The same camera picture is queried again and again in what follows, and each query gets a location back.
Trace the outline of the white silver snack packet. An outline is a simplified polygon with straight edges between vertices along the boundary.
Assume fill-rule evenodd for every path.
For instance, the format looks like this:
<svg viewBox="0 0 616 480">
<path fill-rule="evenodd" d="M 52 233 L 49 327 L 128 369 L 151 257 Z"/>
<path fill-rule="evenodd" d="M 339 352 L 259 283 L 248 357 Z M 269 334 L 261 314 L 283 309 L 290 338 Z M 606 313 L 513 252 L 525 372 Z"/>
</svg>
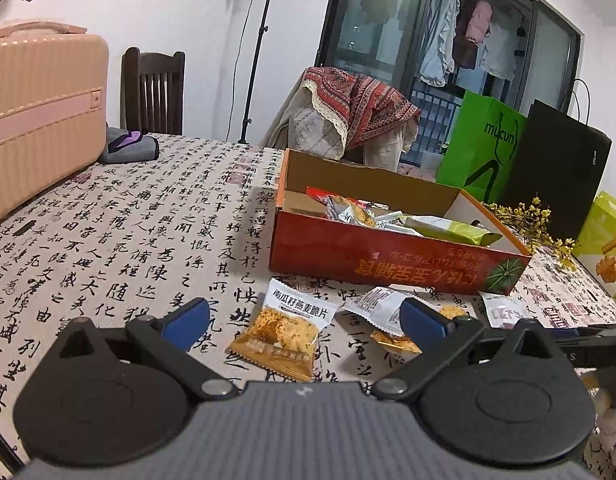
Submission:
<svg viewBox="0 0 616 480">
<path fill-rule="evenodd" d="M 526 306 L 520 304 L 509 296 L 480 292 L 486 318 L 492 328 L 497 330 L 511 330 L 518 321 L 532 318 Z"/>
</svg>

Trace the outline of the pumpkin seed oat crisp packet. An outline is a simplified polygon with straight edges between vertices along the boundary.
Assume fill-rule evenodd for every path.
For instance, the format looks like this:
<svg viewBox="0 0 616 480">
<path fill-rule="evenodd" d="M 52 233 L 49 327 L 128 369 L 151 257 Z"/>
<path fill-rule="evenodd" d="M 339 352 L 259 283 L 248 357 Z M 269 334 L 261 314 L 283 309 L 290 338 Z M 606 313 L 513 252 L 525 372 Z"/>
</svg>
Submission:
<svg viewBox="0 0 616 480">
<path fill-rule="evenodd" d="M 295 382 L 311 382 L 320 334 L 337 310 L 336 304 L 272 280 L 256 318 L 227 352 Z"/>
</svg>

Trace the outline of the yellow dried flower branch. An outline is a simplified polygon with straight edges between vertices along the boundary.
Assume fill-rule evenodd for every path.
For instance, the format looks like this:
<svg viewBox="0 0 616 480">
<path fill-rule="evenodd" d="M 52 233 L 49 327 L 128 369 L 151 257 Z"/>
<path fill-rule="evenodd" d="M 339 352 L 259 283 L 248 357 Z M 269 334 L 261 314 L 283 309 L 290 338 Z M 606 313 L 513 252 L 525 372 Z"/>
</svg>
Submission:
<svg viewBox="0 0 616 480">
<path fill-rule="evenodd" d="M 548 232 L 552 211 L 544 206 L 539 196 L 532 198 L 531 202 L 518 203 L 516 206 L 503 206 L 497 203 L 484 203 L 495 218 L 504 226 L 514 231 L 524 242 L 529 252 L 534 254 L 538 249 L 546 249 L 558 262 L 564 271 L 577 269 L 573 259 L 573 249 L 576 241 L 572 238 L 553 237 Z"/>
</svg>

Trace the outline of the white orange snack packet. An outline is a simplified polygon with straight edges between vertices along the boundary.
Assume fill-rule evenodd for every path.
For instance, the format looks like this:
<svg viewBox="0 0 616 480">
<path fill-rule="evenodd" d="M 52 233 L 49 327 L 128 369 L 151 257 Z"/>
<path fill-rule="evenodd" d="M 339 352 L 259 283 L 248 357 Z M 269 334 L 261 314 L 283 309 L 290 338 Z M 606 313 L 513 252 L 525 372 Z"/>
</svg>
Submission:
<svg viewBox="0 0 616 480">
<path fill-rule="evenodd" d="M 453 318 L 467 314 L 459 307 L 434 306 L 419 295 L 387 287 L 375 287 L 348 300 L 340 310 L 370 323 L 373 341 L 403 361 L 422 353 L 418 342 L 428 348 L 432 342 L 445 338 L 450 330 L 447 321 L 452 324 Z"/>
</svg>

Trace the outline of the green snack packet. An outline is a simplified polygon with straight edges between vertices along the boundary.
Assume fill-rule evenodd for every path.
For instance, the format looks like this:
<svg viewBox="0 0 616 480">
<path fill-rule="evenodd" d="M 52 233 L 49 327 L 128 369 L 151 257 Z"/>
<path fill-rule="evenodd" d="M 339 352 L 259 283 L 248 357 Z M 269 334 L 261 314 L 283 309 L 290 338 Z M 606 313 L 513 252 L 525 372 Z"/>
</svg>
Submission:
<svg viewBox="0 0 616 480">
<path fill-rule="evenodd" d="M 401 216 L 399 221 L 402 226 L 413 229 L 422 236 L 455 244 L 488 247 L 503 237 L 502 234 L 490 232 L 481 226 L 435 216 Z"/>
</svg>

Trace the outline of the black paper bag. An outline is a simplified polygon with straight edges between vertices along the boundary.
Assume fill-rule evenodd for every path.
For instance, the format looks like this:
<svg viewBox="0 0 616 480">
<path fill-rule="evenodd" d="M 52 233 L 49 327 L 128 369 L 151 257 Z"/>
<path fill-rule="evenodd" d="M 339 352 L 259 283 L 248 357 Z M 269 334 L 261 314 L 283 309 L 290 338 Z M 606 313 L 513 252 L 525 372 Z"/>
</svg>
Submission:
<svg viewBox="0 0 616 480">
<path fill-rule="evenodd" d="M 611 140 L 603 131 L 536 100 L 498 203 L 516 207 L 537 198 L 550 209 L 548 234 L 561 240 L 577 238 L 610 149 Z"/>
</svg>

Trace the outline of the calligraphy print tablecloth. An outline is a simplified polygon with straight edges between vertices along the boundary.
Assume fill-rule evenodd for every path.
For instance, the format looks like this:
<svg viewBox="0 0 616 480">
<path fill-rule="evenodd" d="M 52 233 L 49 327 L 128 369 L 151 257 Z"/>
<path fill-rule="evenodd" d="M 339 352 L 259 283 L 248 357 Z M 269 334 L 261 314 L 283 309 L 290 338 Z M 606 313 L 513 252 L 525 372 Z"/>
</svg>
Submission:
<svg viewBox="0 0 616 480">
<path fill-rule="evenodd" d="M 119 327 L 195 297 L 211 307 L 191 356 L 242 386 L 285 380 L 227 346 L 249 325 L 273 274 L 269 253 L 283 152 L 157 136 L 156 162 L 95 164 L 0 223 L 0 434 L 28 457 L 12 408 L 42 355 L 76 316 Z M 513 289 L 546 327 L 616 323 L 616 303 L 580 266 L 537 250 Z M 343 312 L 321 333 L 314 379 L 371 382 L 401 364 Z"/>
</svg>

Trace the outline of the green mucun paper bag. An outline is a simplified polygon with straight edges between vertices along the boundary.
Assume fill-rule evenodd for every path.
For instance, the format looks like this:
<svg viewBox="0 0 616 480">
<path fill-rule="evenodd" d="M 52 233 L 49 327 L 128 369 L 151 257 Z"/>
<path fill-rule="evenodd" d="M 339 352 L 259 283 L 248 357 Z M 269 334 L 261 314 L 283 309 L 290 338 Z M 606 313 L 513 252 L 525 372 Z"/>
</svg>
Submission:
<svg viewBox="0 0 616 480">
<path fill-rule="evenodd" d="M 485 204 L 498 203 L 526 122 L 501 101 L 466 91 L 436 181 L 463 188 Z"/>
</svg>

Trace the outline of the red cardboard snack box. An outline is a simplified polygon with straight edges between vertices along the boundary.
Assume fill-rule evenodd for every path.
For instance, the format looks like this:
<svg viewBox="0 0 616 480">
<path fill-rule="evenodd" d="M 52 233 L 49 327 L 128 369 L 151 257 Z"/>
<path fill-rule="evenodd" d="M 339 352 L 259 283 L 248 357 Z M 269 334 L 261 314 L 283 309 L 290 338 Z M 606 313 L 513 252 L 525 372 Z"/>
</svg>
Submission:
<svg viewBox="0 0 616 480">
<path fill-rule="evenodd" d="M 308 188 L 400 211 L 466 224 L 479 222 L 498 240 L 488 247 L 351 226 L 325 216 Z M 269 268 L 276 273 L 370 285 L 434 287 L 439 292 L 509 294 L 530 252 L 472 195 L 388 170 L 284 154 Z"/>
</svg>

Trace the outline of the grey purple pouch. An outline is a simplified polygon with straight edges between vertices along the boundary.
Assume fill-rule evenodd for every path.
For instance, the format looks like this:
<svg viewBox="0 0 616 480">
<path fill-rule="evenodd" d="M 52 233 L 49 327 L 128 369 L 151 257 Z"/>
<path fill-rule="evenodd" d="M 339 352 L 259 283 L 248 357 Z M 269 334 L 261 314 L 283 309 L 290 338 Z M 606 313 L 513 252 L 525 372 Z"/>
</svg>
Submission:
<svg viewBox="0 0 616 480">
<path fill-rule="evenodd" d="M 157 139 L 146 132 L 108 127 L 99 162 L 105 165 L 150 162 L 158 159 L 159 151 Z"/>
</svg>

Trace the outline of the dark wooden chair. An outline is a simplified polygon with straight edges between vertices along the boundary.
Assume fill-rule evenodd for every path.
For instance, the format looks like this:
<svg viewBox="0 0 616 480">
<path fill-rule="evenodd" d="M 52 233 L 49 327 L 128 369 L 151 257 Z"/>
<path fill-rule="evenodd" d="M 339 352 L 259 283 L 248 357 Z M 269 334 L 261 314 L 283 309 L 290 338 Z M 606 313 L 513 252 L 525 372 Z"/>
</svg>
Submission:
<svg viewBox="0 0 616 480">
<path fill-rule="evenodd" d="M 122 55 L 122 128 L 181 136 L 185 53 L 141 52 Z"/>
</svg>

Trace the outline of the pink hard suitcase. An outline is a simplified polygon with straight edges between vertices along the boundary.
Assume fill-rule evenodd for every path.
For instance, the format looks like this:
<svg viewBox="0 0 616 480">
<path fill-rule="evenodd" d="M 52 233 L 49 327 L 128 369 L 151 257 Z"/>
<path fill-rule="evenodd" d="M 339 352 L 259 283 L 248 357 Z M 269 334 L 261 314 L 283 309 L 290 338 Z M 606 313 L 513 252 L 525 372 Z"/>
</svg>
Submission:
<svg viewBox="0 0 616 480">
<path fill-rule="evenodd" d="M 102 154 L 109 57 L 76 25 L 0 27 L 0 220 Z"/>
</svg>

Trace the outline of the chair with red patterned cloth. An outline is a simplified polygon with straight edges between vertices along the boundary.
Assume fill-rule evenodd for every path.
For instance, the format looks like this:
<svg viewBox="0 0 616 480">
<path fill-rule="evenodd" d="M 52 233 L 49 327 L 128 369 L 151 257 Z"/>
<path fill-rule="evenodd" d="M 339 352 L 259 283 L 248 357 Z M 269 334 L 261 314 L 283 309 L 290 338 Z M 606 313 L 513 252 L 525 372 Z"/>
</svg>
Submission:
<svg viewBox="0 0 616 480">
<path fill-rule="evenodd" d="M 400 91 L 336 67 L 306 68 L 260 144 L 395 171 L 419 134 L 422 111 Z"/>
</svg>

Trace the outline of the hanging clothes on balcony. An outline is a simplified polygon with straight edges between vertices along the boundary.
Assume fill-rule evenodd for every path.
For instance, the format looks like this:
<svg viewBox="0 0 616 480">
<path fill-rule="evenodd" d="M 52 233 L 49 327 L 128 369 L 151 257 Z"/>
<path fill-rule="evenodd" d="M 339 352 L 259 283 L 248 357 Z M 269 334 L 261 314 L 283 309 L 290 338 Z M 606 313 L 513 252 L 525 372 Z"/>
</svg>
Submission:
<svg viewBox="0 0 616 480">
<path fill-rule="evenodd" d="M 516 51 L 527 32 L 527 14 L 505 0 L 430 0 L 419 79 L 442 88 L 458 70 L 479 68 L 512 82 L 522 65 Z"/>
</svg>

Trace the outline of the studio light on stand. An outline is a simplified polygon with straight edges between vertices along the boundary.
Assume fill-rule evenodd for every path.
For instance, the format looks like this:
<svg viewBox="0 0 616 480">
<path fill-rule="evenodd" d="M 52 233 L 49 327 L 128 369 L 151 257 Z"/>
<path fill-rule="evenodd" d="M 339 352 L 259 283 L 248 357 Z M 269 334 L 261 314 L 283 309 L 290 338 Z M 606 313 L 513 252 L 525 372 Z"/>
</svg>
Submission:
<svg viewBox="0 0 616 480">
<path fill-rule="evenodd" d="M 255 44 L 255 49 L 253 49 L 253 59 L 251 60 L 251 64 L 250 64 L 250 73 L 249 73 L 249 78 L 248 78 L 248 87 L 247 87 L 246 99 L 245 99 L 245 105 L 244 105 L 244 114 L 243 114 L 243 119 L 242 119 L 241 133 L 239 134 L 239 138 L 237 140 L 239 144 L 247 143 L 247 132 L 248 132 L 249 126 L 251 125 L 250 112 L 251 112 L 251 104 L 253 104 L 253 90 L 255 90 L 257 70 L 258 70 L 259 61 L 260 61 L 263 38 L 265 38 L 265 34 L 269 30 L 268 16 L 270 12 L 271 1 L 272 0 L 265 0 L 265 2 L 263 3 L 262 11 L 261 11 L 260 22 L 259 22 L 259 26 L 257 30 L 257 40 Z"/>
</svg>

